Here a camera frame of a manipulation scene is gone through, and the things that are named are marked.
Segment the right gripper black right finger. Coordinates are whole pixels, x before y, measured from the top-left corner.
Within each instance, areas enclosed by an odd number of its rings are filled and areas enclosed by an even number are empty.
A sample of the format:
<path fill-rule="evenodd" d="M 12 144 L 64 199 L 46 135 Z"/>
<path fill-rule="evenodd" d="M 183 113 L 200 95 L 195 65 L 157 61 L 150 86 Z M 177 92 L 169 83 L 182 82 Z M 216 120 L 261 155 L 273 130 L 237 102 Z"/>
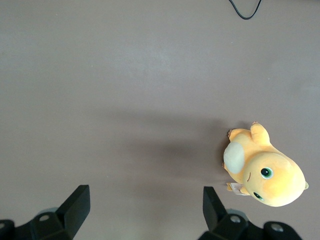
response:
<path fill-rule="evenodd" d="M 202 212 L 208 228 L 200 240 L 263 240 L 263 230 L 240 211 L 227 212 L 212 186 L 203 188 Z"/>

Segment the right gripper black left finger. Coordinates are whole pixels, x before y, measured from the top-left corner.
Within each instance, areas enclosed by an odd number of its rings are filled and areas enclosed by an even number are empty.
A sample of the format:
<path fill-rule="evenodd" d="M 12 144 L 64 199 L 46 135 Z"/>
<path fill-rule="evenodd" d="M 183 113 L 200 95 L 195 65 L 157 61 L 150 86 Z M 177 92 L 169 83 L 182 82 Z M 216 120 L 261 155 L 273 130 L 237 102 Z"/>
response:
<path fill-rule="evenodd" d="M 89 215 L 90 187 L 79 185 L 55 210 L 46 210 L 14 230 L 16 240 L 72 240 Z"/>

